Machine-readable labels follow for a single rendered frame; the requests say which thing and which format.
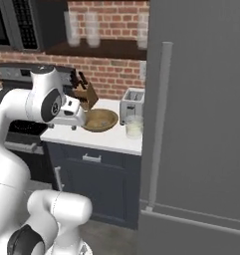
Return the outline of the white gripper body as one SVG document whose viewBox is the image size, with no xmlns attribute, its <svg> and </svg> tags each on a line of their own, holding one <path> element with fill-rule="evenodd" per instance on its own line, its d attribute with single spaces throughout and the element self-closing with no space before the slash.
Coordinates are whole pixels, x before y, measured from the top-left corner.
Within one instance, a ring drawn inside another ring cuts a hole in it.
<svg viewBox="0 0 240 255">
<path fill-rule="evenodd" d="M 68 115 L 64 112 L 59 112 L 52 120 L 52 123 L 54 125 L 81 127 L 86 123 L 86 114 L 82 111 L 78 111 L 76 114 L 69 113 Z"/>
</svg>

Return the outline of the wooden ice bowl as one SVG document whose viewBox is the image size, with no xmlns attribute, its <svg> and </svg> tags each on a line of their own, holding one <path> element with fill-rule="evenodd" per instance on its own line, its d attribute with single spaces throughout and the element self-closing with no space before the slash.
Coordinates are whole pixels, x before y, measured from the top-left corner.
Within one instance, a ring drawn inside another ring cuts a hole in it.
<svg viewBox="0 0 240 255">
<path fill-rule="evenodd" d="M 119 116 L 106 109 L 93 109 L 86 112 L 85 130 L 91 132 L 103 132 L 113 128 L 119 120 Z"/>
</svg>

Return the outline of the clear drinking glass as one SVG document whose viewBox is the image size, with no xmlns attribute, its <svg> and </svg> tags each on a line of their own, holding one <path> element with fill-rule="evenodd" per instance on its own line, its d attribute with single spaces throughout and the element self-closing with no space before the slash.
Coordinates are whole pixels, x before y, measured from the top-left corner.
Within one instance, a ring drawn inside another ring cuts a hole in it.
<svg viewBox="0 0 240 255">
<path fill-rule="evenodd" d="M 65 17 L 65 26 L 66 26 L 66 35 L 68 44 L 71 47 L 78 47 L 81 43 L 81 37 L 79 33 L 78 25 L 78 13 L 72 11 L 66 11 L 64 13 Z"/>
<path fill-rule="evenodd" d="M 86 39 L 90 47 L 97 48 L 100 45 L 100 22 L 97 12 L 85 14 Z"/>
<path fill-rule="evenodd" d="M 147 48 L 147 38 L 148 38 L 148 14 L 139 13 L 137 21 L 137 47 L 141 50 Z"/>
</svg>

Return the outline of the grey fridge door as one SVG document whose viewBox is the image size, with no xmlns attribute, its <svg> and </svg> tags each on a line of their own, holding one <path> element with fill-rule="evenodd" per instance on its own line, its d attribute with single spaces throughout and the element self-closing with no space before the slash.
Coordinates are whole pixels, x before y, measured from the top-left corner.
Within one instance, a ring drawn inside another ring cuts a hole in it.
<svg viewBox="0 0 240 255">
<path fill-rule="evenodd" d="M 140 200 L 172 42 L 154 211 L 240 230 L 240 0 L 150 0 Z"/>
</svg>

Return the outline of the grey fridge freezer drawer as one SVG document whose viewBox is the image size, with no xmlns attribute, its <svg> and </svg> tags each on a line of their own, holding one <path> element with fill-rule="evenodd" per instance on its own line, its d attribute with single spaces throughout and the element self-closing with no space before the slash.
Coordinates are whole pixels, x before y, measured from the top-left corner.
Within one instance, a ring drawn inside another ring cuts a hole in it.
<svg viewBox="0 0 240 255">
<path fill-rule="evenodd" d="M 137 255 L 240 255 L 240 230 L 142 210 Z"/>
</svg>

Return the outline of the wooden knife block with knives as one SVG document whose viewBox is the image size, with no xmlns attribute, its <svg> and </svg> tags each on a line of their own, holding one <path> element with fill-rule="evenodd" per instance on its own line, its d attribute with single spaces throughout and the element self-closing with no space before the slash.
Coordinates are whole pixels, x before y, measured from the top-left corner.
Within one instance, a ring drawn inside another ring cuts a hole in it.
<svg viewBox="0 0 240 255">
<path fill-rule="evenodd" d="M 85 111 L 89 111 L 99 99 L 92 83 L 86 79 L 83 72 L 72 72 L 70 82 L 75 98 L 80 101 Z"/>
</svg>

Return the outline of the black and steel stove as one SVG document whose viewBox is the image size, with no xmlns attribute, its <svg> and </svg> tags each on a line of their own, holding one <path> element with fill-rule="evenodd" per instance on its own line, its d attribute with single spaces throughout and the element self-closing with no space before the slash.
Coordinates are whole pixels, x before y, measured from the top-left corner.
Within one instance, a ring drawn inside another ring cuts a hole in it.
<svg viewBox="0 0 240 255">
<path fill-rule="evenodd" d="M 3 89 L 0 92 L 0 103 L 3 96 L 13 89 L 32 89 L 32 79 L 30 71 L 38 67 L 37 64 L 25 63 L 1 63 L 0 81 Z M 41 141 L 40 136 L 48 128 L 46 124 L 38 124 L 28 121 L 13 121 L 8 128 L 6 141 L 32 144 L 43 147 L 43 154 L 26 153 L 11 150 L 20 157 L 29 167 L 31 179 L 35 181 L 51 183 L 55 185 L 56 177 L 49 160 L 47 145 Z"/>
</svg>

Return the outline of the dark blue drawer front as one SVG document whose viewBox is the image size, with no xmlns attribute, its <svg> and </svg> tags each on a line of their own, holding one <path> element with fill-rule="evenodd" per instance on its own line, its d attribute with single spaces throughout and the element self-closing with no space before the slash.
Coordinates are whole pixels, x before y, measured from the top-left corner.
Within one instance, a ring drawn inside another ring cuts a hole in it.
<svg viewBox="0 0 240 255">
<path fill-rule="evenodd" d="M 141 157 L 139 155 L 126 154 L 115 151 L 107 151 L 101 149 L 93 149 L 89 147 L 74 146 L 68 144 L 60 144 L 48 142 L 48 149 L 54 160 L 68 160 L 77 162 L 96 163 L 105 166 L 111 166 L 131 171 L 139 171 Z M 102 162 L 91 162 L 82 160 L 84 154 L 97 157 L 102 156 Z"/>
</svg>

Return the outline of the silver toaster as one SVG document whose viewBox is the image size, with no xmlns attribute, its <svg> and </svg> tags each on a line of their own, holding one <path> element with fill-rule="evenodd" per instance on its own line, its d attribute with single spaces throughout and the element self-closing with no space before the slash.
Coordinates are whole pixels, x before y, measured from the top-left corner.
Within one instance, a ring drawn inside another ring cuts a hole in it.
<svg viewBox="0 0 240 255">
<path fill-rule="evenodd" d="M 145 89 L 128 88 L 120 100 L 120 124 L 125 124 L 128 116 L 142 116 Z"/>
</svg>

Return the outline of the dark blue cupboard door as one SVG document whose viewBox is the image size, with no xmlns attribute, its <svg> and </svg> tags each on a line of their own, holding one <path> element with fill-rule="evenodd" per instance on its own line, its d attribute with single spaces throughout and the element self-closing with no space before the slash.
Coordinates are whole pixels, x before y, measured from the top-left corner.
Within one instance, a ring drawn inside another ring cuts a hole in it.
<svg viewBox="0 0 240 255">
<path fill-rule="evenodd" d="M 64 163 L 64 190 L 81 194 L 93 204 L 92 219 L 129 229 L 138 222 L 139 175 L 125 171 Z"/>
</svg>

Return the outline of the black microwave oven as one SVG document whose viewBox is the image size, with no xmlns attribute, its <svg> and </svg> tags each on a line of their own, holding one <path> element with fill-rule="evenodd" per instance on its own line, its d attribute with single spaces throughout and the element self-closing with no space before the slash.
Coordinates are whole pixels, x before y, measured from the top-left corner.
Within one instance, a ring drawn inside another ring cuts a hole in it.
<svg viewBox="0 0 240 255">
<path fill-rule="evenodd" d="M 67 0 L 0 0 L 0 51 L 44 52 L 65 42 Z"/>
</svg>

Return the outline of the dark wooden wall shelf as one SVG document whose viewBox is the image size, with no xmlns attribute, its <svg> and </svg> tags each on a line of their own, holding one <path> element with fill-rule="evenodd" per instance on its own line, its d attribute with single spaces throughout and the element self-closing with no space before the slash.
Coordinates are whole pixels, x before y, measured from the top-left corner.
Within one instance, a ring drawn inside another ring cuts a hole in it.
<svg viewBox="0 0 240 255">
<path fill-rule="evenodd" d="M 123 60 L 146 60 L 146 49 L 140 49 L 137 41 L 102 39 L 100 44 L 92 48 L 85 39 L 77 47 L 71 47 L 67 42 L 58 44 L 46 51 L 47 55 L 91 57 Z"/>
</svg>

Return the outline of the white wall socket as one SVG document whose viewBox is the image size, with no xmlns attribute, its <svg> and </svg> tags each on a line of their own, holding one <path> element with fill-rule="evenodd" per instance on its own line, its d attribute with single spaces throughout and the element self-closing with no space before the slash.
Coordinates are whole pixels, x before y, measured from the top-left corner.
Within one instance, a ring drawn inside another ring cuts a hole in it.
<svg viewBox="0 0 240 255">
<path fill-rule="evenodd" d="M 139 62 L 139 78 L 145 81 L 146 78 L 146 61 Z"/>
</svg>

